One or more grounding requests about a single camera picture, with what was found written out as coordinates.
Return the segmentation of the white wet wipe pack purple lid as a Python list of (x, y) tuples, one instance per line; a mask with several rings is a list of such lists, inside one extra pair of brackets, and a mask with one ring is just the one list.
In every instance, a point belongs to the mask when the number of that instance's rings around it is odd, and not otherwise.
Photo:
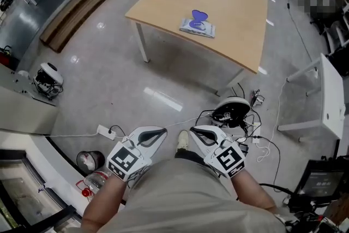
[(183, 19), (179, 30), (185, 33), (215, 38), (215, 26), (208, 22), (208, 14), (199, 10), (192, 10), (192, 19)]

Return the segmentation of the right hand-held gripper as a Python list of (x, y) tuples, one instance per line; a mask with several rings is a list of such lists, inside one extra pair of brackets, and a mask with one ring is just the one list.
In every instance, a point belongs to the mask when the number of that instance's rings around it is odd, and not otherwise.
[(242, 150), (219, 127), (194, 126), (190, 135), (205, 156), (204, 162), (218, 174), (232, 178), (245, 168)]

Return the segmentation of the beige cabinet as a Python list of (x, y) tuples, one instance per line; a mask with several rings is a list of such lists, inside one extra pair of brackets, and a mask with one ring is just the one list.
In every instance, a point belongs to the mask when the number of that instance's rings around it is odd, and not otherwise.
[(0, 72), (0, 129), (27, 134), (52, 132), (59, 109), (13, 72)]

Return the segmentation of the black mesh trash bin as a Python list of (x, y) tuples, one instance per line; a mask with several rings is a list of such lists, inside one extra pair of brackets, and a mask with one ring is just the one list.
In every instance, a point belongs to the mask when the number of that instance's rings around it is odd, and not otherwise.
[(100, 151), (81, 151), (76, 156), (77, 166), (86, 174), (102, 168), (105, 164), (105, 157)]

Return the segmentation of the black monitor screen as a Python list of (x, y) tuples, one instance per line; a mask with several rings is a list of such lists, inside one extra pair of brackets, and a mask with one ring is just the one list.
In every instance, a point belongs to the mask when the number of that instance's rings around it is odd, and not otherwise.
[(309, 160), (294, 193), (312, 201), (332, 201), (339, 197), (349, 167), (340, 160)]

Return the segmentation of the white power strip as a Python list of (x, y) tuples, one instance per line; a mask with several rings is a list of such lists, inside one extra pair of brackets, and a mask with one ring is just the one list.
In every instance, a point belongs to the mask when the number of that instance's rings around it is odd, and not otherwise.
[(252, 143), (253, 144), (258, 144), (260, 142), (260, 139), (258, 138), (261, 133), (261, 123), (260, 122), (255, 122), (254, 123), (254, 130), (252, 132)]
[(104, 126), (102, 126), (101, 124), (98, 125), (98, 128), (97, 128), (97, 133), (110, 139), (110, 140), (114, 140), (116, 138), (116, 133), (114, 131), (112, 131), (111, 129), (109, 128), (106, 128)]

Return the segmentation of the person's black trousers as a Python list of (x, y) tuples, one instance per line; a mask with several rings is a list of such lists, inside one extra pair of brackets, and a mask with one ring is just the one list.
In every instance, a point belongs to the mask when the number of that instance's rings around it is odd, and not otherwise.
[(185, 160), (189, 160), (191, 162), (197, 163), (201, 166), (204, 166), (206, 168), (210, 169), (210, 166), (207, 165), (203, 158), (201, 156), (199, 156), (197, 153), (190, 151), (190, 150), (186, 150), (185, 148), (179, 148), (175, 155), (174, 155), (175, 159), (185, 159)]

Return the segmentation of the person's left forearm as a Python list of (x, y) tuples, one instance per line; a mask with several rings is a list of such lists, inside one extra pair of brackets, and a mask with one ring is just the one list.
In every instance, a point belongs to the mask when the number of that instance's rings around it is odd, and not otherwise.
[(126, 182), (111, 175), (86, 207), (81, 228), (88, 233), (97, 233), (107, 224), (117, 214), (126, 186)]

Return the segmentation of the person's beige shirt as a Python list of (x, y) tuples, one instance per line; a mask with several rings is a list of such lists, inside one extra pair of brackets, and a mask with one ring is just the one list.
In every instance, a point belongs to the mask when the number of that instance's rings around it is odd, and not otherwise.
[(142, 175), (125, 208), (98, 233), (286, 233), (276, 214), (235, 212), (237, 201), (209, 168), (172, 159)]

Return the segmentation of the small white black controller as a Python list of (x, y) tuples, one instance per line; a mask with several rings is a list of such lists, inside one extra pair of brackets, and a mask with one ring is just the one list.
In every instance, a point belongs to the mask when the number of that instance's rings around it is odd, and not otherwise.
[(261, 106), (265, 97), (260, 94), (260, 90), (252, 91), (251, 93), (251, 107)]

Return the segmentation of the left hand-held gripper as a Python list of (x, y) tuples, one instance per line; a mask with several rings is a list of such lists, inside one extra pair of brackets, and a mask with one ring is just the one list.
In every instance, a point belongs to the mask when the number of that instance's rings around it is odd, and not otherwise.
[(136, 179), (152, 164), (150, 159), (167, 137), (167, 129), (157, 126), (136, 128), (117, 142), (106, 160), (106, 168), (124, 182)]

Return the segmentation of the person's right forearm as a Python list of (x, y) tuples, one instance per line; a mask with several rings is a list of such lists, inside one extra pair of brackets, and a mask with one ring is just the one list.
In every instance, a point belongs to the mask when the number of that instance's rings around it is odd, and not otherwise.
[(253, 217), (271, 217), (278, 213), (272, 197), (245, 169), (233, 176), (231, 182), (239, 198), (239, 201), (233, 203), (235, 212)]

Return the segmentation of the black and white headset device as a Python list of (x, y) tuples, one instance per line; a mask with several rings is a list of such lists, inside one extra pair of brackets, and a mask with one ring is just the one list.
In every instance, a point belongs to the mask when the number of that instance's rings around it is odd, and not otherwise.
[(211, 113), (212, 123), (218, 127), (246, 129), (245, 117), (251, 106), (241, 97), (227, 97)]

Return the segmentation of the person's pale shoe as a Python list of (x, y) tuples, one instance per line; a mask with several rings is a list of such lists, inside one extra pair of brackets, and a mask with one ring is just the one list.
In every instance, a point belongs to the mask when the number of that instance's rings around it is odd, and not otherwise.
[(189, 144), (189, 134), (186, 130), (182, 130), (178, 135), (177, 151), (187, 150)]

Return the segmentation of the black framed window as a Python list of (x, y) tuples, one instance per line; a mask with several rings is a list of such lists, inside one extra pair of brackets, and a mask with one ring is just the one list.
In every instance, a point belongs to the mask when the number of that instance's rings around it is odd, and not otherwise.
[(81, 216), (36, 171), (25, 151), (0, 150), (0, 233), (67, 233)]

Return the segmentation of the clear plastic bottle red cap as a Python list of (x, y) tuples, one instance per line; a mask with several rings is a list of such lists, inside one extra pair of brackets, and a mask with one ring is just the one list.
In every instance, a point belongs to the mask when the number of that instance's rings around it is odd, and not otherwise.
[(88, 202), (91, 202), (95, 194), (100, 190), (110, 176), (111, 171), (106, 167), (102, 167), (87, 175), (75, 185), (80, 190), (82, 196), (85, 197)]

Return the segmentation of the white desk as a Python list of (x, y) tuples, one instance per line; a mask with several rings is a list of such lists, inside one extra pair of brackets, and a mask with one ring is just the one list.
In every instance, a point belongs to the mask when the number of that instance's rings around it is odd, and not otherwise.
[(301, 140), (302, 138), (312, 137), (309, 133), (313, 130), (317, 136), (324, 136), (331, 140), (341, 140), (346, 111), (343, 80), (327, 57), (321, 54), (318, 59), (311, 62), (307, 67), (288, 76), (285, 82), (291, 83), (313, 69), (316, 69), (319, 73), (320, 85), (306, 92), (305, 96), (309, 97), (312, 94), (321, 93), (320, 117), (316, 120), (278, 125), (277, 131), (298, 133), (296, 138)]

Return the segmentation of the brown wooden steps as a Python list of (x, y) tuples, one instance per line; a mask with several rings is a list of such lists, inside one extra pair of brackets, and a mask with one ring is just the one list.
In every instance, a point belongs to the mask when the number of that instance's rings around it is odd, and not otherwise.
[(71, 37), (106, 0), (70, 0), (40, 35), (41, 43), (62, 52)]

